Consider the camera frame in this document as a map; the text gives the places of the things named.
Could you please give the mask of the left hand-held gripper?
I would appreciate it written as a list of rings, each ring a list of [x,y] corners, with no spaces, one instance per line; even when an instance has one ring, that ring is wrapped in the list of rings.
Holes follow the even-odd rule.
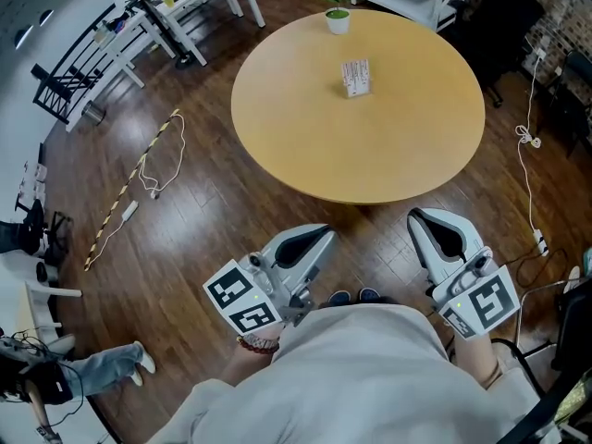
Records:
[[[241,336],[278,323],[298,326],[315,307],[311,282],[336,240],[327,224],[284,230],[261,252],[221,267],[203,284],[204,292]]]

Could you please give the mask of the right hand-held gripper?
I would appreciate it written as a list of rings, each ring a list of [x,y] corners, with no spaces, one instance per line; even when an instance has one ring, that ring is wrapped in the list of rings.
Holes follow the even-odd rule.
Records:
[[[467,218],[414,208],[407,228],[420,265],[436,286],[431,293],[436,310],[462,339],[486,335],[520,309],[508,267],[497,265],[491,249],[482,248]]]

